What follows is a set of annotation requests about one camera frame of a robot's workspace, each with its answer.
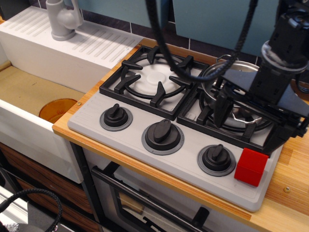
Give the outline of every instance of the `faucet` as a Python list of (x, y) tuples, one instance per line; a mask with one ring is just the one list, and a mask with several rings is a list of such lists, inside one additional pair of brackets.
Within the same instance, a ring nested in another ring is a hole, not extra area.
[(64, 0), (46, 0), (46, 9), (54, 40), (64, 41), (75, 35), (75, 29), (83, 24), (77, 0), (71, 0), (74, 10), (67, 10)]

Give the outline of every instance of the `oven handle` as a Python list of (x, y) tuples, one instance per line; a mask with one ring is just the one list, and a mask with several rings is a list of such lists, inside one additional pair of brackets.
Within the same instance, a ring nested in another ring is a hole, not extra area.
[(181, 225), (182, 227), (189, 229), (192, 232), (213, 232), (208, 228), (206, 229), (201, 228), (205, 223), (207, 216), (209, 214), (209, 211), (207, 209), (201, 207), (196, 216), (194, 217), (193, 221), (190, 222), (189, 220), (186, 220), (181, 216), (171, 212), (164, 206), (161, 206), (157, 202), (154, 202), (146, 195), (138, 192), (137, 190), (131, 188), (130, 186), (124, 184), (122, 181), (113, 177), (113, 173), (117, 170), (118, 167), (119, 164), (116, 164), (114, 162), (110, 162), (109, 165), (104, 170), (101, 170), (97, 166), (94, 166), (91, 169), (91, 174), (101, 179), (102, 181), (106, 182), (108, 185), (112, 186), (116, 190), (128, 195), (129, 197), (140, 202), (146, 207), (156, 211), (157, 213), (165, 216), (166, 218)]

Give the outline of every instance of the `orange plastic bowl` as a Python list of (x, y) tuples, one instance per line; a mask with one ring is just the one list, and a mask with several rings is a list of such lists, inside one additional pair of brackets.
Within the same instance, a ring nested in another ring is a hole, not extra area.
[(39, 113), (39, 117), (51, 123), (57, 122), (77, 101), (74, 99), (58, 99), (47, 103)]

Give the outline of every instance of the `red cube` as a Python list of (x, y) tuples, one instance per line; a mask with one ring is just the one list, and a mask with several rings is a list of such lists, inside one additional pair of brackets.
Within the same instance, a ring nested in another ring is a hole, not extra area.
[(257, 187), (261, 181), (267, 160), (267, 155), (244, 148), (234, 178)]

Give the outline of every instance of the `black knob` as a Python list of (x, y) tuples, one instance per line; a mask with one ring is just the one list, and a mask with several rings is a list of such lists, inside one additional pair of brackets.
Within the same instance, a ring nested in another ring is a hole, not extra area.
[(180, 142), (180, 133), (169, 119), (163, 119), (158, 123), (152, 124), (146, 134), (145, 140), (148, 146), (155, 150), (167, 151)]
[(222, 144), (207, 148), (202, 161), (208, 169), (215, 172), (225, 171), (231, 165), (231, 157)]
[(110, 127), (120, 127), (127, 120), (128, 115), (122, 107), (119, 107), (119, 104), (115, 104), (112, 108), (109, 108), (104, 115), (104, 123)]

